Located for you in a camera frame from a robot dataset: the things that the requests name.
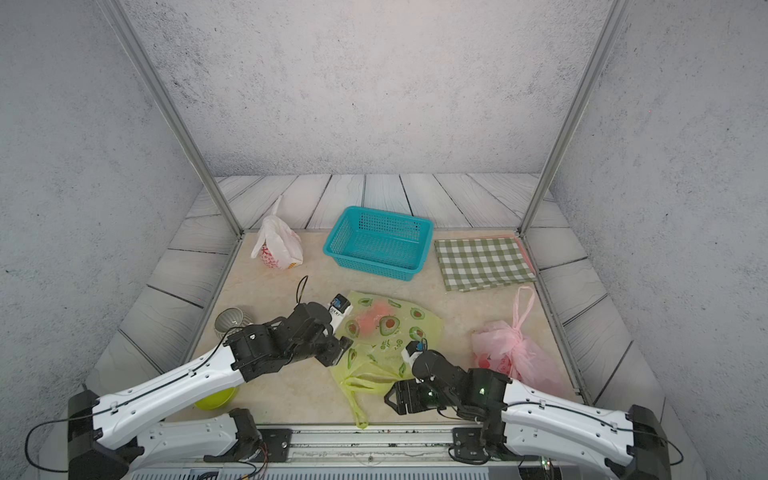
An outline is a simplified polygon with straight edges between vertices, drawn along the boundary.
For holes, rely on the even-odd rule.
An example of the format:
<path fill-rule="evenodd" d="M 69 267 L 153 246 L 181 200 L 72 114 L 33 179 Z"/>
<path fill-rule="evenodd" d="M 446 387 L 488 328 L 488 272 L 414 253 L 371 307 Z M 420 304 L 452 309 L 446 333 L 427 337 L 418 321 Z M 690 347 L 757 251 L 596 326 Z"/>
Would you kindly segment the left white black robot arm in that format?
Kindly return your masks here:
<path fill-rule="evenodd" d="M 167 418 L 308 358 L 325 367 L 337 365 L 352 344 L 336 334 L 351 310 L 343 295 L 329 306 L 299 303 L 287 317 L 229 329 L 211 351 L 140 385 L 103 396 L 91 390 L 73 396 L 67 417 L 68 477 L 121 479 L 175 459 L 238 463 L 266 457 L 267 443 L 246 409 L 208 420 Z"/>

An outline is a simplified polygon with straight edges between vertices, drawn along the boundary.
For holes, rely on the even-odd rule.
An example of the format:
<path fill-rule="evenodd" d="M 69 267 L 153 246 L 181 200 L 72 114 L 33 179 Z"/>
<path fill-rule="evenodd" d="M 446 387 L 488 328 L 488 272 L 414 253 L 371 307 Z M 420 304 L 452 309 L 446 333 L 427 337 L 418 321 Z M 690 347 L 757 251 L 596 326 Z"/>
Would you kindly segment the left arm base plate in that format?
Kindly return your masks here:
<path fill-rule="evenodd" d="M 288 461 L 293 430 L 290 428 L 259 428 L 263 446 L 266 448 L 269 463 Z"/>

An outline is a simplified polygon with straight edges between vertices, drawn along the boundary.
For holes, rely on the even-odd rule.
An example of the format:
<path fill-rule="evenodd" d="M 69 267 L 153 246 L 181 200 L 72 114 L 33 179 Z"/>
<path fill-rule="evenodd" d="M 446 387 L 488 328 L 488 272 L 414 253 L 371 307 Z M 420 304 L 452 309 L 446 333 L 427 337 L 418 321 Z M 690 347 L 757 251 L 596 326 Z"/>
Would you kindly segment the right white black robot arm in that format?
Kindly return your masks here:
<path fill-rule="evenodd" d="M 393 384 L 384 401 L 399 415 L 452 409 L 481 424 L 480 449 L 490 458 L 562 460 L 611 479 L 669 479 L 672 446 L 653 411 L 578 404 L 484 368 L 464 370 L 435 350 L 410 344 L 412 378 Z"/>

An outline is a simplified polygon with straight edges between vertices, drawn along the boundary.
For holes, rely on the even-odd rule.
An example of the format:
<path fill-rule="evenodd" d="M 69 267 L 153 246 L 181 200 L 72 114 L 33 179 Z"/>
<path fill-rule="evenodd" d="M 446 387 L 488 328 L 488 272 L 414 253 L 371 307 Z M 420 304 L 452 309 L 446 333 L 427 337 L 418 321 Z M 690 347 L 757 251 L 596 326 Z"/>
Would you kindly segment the yellow-green avocado plastic bag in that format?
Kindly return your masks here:
<path fill-rule="evenodd" d="M 437 347 L 444 320 L 424 307 L 401 299 L 359 291 L 350 292 L 347 299 L 352 311 L 337 334 L 352 339 L 353 344 L 331 368 L 331 375 L 349 403 L 355 425 L 365 429 L 369 418 L 356 395 L 381 397 L 395 382 L 411 379 L 411 369 L 404 363 L 401 351 L 412 340 L 422 338 L 429 347 Z M 357 317 L 376 301 L 387 302 L 392 312 L 378 321 L 376 329 L 361 331 Z"/>

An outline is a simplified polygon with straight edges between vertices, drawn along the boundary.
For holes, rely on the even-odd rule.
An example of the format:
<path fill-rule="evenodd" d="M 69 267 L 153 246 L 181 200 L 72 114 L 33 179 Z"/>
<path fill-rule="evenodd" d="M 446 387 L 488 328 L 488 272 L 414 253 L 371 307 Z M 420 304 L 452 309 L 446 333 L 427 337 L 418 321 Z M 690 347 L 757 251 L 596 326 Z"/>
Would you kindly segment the red apple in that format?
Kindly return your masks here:
<path fill-rule="evenodd" d="M 391 306 L 385 301 L 376 301 L 357 317 L 361 331 L 376 329 L 378 321 L 392 312 Z"/>

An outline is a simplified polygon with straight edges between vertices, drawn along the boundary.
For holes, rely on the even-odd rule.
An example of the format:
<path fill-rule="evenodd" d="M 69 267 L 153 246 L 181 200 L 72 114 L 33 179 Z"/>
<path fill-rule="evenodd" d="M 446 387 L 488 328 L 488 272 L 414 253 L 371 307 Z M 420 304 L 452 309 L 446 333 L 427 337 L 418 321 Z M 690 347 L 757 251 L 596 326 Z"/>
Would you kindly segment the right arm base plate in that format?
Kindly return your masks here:
<path fill-rule="evenodd" d="M 452 444 L 448 448 L 452 460 L 481 466 L 495 459 L 481 427 L 457 427 L 451 430 Z"/>

